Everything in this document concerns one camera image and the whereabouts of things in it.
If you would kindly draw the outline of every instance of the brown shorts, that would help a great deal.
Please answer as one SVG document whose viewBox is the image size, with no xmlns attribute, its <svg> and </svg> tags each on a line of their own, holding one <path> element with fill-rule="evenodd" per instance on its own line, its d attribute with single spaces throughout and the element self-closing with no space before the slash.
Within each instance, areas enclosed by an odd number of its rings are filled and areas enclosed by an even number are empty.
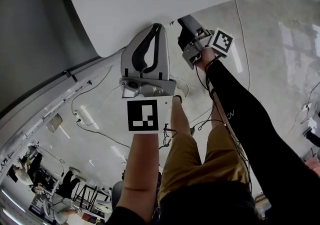
<svg viewBox="0 0 320 225">
<path fill-rule="evenodd" d="M 221 181 L 249 183 L 246 166 L 225 126 L 209 134 L 203 164 L 195 139 L 177 134 L 163 168 L 158 201 L 183 187 Z"/>
</svg>

